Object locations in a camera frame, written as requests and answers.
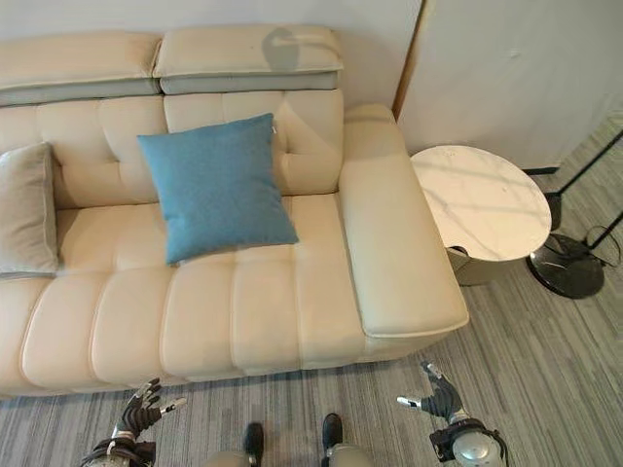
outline robotic hand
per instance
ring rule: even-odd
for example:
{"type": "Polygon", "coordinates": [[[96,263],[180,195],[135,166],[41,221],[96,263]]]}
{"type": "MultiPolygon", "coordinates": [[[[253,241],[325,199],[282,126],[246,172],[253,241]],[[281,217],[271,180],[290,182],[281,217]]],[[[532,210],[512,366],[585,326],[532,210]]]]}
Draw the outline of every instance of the robotic hand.
{"type": "Polygon", "coordinates": [[[398,403],[446,419],[448,427],[430,435],[440,462],[456,459],[464,467],[498,467],[505,460],[508,466],[508,447],[499,433],[488,430],[463,408],[457,389],[429,362],[421,362],[433,387],[433,395],[423,399],[398,397],[398,403]]]}
{"type": "Polygon", "coordinates": [[[156,457],[156,443],[137,443],[141,432],[163,415],[186,404],[186,398],[174,400],[164,407],[154,407],[160,401],[162,387],[158,378],[141,385],[129,399],[121,420],[112,436],[97,444],[93,452],[80,462],[80,467],[150,467],[156,457]]]}

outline marble tabletop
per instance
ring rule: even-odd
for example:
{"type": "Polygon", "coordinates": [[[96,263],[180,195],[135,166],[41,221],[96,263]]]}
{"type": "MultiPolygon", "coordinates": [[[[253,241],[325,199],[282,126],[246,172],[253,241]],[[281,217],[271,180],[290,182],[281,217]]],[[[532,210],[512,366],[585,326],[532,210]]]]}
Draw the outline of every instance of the marble tabletop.
{"type": "Polygon", "coordinates": [[[511,162],[467,146],[437,146],[411,163],[447,248],[510,261],[545,242],[551,228],[545,196],[511,162]]]}

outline white wall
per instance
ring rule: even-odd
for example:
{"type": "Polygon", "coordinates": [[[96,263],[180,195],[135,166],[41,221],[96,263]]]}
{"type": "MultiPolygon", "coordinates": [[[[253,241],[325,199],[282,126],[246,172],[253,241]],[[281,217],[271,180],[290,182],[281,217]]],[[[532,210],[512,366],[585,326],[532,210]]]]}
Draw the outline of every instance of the white wall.
{"type": "Polygon", "coordinates": [[[420,0],[0,0],[0,39],[94,29],[299,22],[338,30],[347,105],[391,105],[420,0]]]}
{"type": "Polygon", "coordinates": [[[400,125],[558,166],[623,95],[621,0],[429,0],[400,125]]]}

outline floor lamp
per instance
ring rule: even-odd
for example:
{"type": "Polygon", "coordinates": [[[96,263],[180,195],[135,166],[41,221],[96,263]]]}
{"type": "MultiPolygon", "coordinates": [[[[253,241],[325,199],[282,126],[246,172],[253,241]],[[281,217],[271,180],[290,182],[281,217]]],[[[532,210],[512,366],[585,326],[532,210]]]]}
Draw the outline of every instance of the floor lamp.
{"type": "MultiPolygon", "coordinates": [[[[545,194],[552,211],[552,229],[560,227],[562,218],[562,194],[595,164],[623,136],[623,130],[558,192],[545,194]]],[[[550,233],[545,244],[531,253],[526,261],[540,283],[551,291],[570,299],[583,299],[597,294],[604,286],[605,262],[593,255],[593,250],[608,237],[623,219],[621,212],[604,232],[589,243],[588,234],[575,240],[559,233],[550,233]]]]}

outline black shoe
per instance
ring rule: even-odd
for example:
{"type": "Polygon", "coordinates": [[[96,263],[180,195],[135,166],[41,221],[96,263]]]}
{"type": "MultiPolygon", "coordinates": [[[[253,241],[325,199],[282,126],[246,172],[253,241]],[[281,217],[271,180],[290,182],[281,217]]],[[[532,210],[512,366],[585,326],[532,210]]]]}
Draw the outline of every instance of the black shoe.
{"type": "Polygon", "coordinates": [[[338,445],[343,440],[342,420],[336,413],[330,413],[322,422],[322,447],[324,452],[338,445]]]}
{"type": "Polygon", "coordinates": [[[264,428],[262,428],[262,423],[254,421],[247,425],[244,433],[244,452],[251,459],[251,465],[257,467],[262,465],[262,455],[264,454],[264,428]]]}

